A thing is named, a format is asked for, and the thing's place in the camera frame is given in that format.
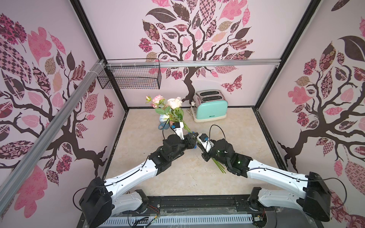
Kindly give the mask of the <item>pink flower bouquet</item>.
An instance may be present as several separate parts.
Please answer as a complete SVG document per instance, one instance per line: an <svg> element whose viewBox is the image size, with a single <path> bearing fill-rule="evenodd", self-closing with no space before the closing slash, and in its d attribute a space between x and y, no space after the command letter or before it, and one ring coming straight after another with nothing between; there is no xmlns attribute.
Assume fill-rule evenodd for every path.
<svg viewBox="0 0 365 228"><path fill-rule="evenodd" d="M168 115L170 118L170 128L161 130L163 135L163 145L158 147L149 156L149 160L156 165L157 174L160 174L171 167L172 162L184 155L186 149L183 140L171 129L173 122L183 122L183 134L192 133L189 126L184 121L184 111L180 97L165 99L161 95L155 97L147 96L146 102L149 103L159 115Z"/></svg>

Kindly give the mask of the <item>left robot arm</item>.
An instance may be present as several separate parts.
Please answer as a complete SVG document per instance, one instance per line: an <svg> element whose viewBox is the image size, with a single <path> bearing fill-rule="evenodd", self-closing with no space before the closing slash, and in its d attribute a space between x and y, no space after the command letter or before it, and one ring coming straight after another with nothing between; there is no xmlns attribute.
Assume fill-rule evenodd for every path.
<svg viewBox="0 0 365 228"><path fill-rule="evenodd" d="M198 133L189 133L183 138L170 135L163 140L162 146L135 168L106 180L100 177L93 179L79 200L87 226L97 228L111 215L125 211L144 212L149 204L146 194L142 190L128 191L166 171L174 160L184 155L185 150L196 146L197 138Z"/></svg>

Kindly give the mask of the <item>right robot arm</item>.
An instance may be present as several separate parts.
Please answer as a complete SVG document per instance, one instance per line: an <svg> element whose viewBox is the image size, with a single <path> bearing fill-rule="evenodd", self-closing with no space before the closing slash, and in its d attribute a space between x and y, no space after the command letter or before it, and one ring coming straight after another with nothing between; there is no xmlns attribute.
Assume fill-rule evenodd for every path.
<svg viewBox="0 0 365 228"><path fill-rule="evenodd" d="M280 188L279 191L253 188L249 198L253 209L292 208L301 210L316 220L330 221L331 192L319 174L310 172L304 175L268 166L236 153L233 145L225 139L216 141L202 135L198 138L198 146L205 161L213 159L234 175L257 179Z"/></svg>

